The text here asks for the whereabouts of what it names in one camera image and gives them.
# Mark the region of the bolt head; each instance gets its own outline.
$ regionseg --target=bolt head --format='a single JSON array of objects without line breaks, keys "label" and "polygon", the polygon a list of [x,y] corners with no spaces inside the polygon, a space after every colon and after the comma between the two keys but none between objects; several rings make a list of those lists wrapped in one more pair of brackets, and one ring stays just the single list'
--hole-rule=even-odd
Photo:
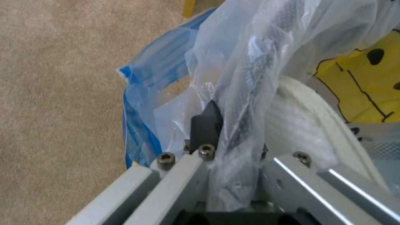
[{"label": "bolt head", "polygon": [[170,170],[175,165],[175,155],[172,153],[161,153],[157,158],[157,166],[162,170]]},{"label": "bolt head", "polygon": [[215,156],[215,148],[213,145],[204,144],[200,145],[199,149],[199,156],[205,161],[210,161],[214,159]]}]

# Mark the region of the plastic wrap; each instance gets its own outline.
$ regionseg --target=plastic wrap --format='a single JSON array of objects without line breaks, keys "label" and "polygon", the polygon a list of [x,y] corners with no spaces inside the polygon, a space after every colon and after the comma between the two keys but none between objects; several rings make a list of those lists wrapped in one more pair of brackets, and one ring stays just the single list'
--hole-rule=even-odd
[{"label": "plastic wrap", "polygon": [[169,133],[158,134],[154,110],[165,100],[163,88],[189,74],[185,53],[193,47],[200,24],[213,11],[168,31],[116,69],[127,82],[122,120],[127,168],[133,163],[150,166],[162,152],[159,136]]},{"label": "plastic wrap", "polygon": [[[266,129],[266,121],[271,120],[265,115],[275,98],[279,76],[305,82],[321,60],[381,39],[398,24],[400,14],[393,9],[399,4],[377,0],[227,0],[198,32],[182,27],[165,34],[160,38],[171,35],[170,39],[161,42],[159,49],[149,52],[148,47],[119,69],[128,82],[125,112],[136,113],[133,118],[138,119],[129,126],[132,118],[125,115],[129,131],[125,132],[129,134],[126,145],[136,148],[127,150],[127,157],[148,165],[161,150],[180,152],[183,139],[190,133],[190,118],[215,100],[224,125],[210,168],[207,209],[233,211],[248,207],[257,186],[263,146],[272,137]],[[158,105],[160,90],[187,73],[192,80],[190,86],[168,103]],[[314,132],[319,131],[318,120],[308,122],[310,126],[314,123]],[[349,136],[348,130],[338,131]],[[135,132],[139,138],[132,138]],[[328,134],[334,135],[321,134],[319,139],[303,143],[324,148],[325,152],[316,154],[320,166],[344,160],[343,155],[335,156],[335,149],[341,145],[329,142]],[[275,149],[285,147],[275,143]],[[354,140],[348,143],[354,149],[360,147],[353,144]],[[354,166],[361,173],[368,172],[367,168]],[[379,176],[366,176],[380,183]]]},{"label": "plastic wrap", "polygon": [[349,53],[366,38],[379,40],[390,27],[373,32],[372,28],[379,28],[376,22],[398,20],[394,14],[377,20],[380,4],[375,0],[255,0],[251,4],[231,0],[201,25],[187,57],[189,71],[198,96],[215,99],[224,118],[209,178],[208,210],[232,211],[249,205],[265,142],[263,118],[279,75],[306,81],[307,72],[319,61]]}]

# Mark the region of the clear plastic bag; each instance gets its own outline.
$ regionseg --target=clear plastic bag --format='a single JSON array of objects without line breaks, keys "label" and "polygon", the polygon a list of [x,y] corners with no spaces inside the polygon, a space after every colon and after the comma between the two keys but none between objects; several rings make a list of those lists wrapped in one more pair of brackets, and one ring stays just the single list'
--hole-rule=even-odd
[{"label": "clear plastic bag", "polygon": [[[215,99],[224,118],[209,178],[208,210],[249,205],[265,143],[264,115],[281,74],[307,81],[325,58],[379,40],[395,14],[375,0],[226,1],[200,27],[188,54],[199,96]],[[220,74],[217,82],[209,74]]]},{"label": "clear plastic bag", "polygon": [[[145,67],[139,67],[135,72],[138,59],[128,66],[136,74],[135,79],[123,71],[126,67],[120,69],[129,83],[124,100],[147,128],[145,132],[140,129],[144,142],[136,141],[139,150],[135,151],[135,159],[146,165],[161,149],[180,152],[183,139],[189,136],[190,118],[214,100],[224,125],[210,168],[207,209],[233,211],[248,207],[256,190],[268,135],[265,115],[275,98],[279,76],[306,82],[312,75],[309,71],[321,60],[381,39],[400,22],[400,15],[394,10],[399,4],[377,0],[225,1],[198,32],[177,31],[188,37],[176,54],[181,61],[184,52],[186,65],[182,70],[174,69],[170,74],[166,72],[170,70],[160,68],[147,73]],[[159,60],[174,58],[163,56]],[[168,103],[157,105],[159,91],[185,73],[191,76],[190,86]],[[153,137],[154,142],[146,142]],[[349,143],[360,149],[354,140]],[[326,144],[335,149],[338,146]],[[334,154],[321,155],[332,164],[343,160]],[[354,164],[355,169],[363,172],[365,168],[358,165]],[[367,176],[380,183],[379,176]]]}]

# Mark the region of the yellow fabric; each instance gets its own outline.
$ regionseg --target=yellow fabric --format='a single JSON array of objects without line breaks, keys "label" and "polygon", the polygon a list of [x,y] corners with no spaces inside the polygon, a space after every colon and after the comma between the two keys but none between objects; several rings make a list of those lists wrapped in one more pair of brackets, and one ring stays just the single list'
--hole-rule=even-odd
[{"label": "yellow fabric", "polygon": [[368,49],[321,61],[314,77],[336,96],[348,122],[400,122],[399,31]]}]

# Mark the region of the plastic bag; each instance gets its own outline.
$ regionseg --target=plastic bag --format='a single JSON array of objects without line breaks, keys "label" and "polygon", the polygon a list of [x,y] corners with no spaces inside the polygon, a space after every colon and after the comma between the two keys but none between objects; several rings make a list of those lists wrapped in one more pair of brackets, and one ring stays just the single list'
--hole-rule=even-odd
[{"label": "plastic bag", "polygon": [[162,152],[153,111],[163,101],[160,92],[188,75],[184,54],[193,46],[200,24],[214,11],[208,10],[165,33],[116,71],[127,82],[123,94],[123,134],[126,167],[150,166]]},{"label": "plastic bag", "polygon": [[[398,15],[378,21],[378,14],[375,0],[226,1],[201,25],[189,69],[200,95],[216,99],[224,118],[209,210],[249,204],[265,142],[263,116],[279,75],[306,81],[322,59],[380,39],[381,32],[371,32],[381,27],[376,22],[398,21]],[[218,82],[208,78],[210,71],[220,74]]]}]

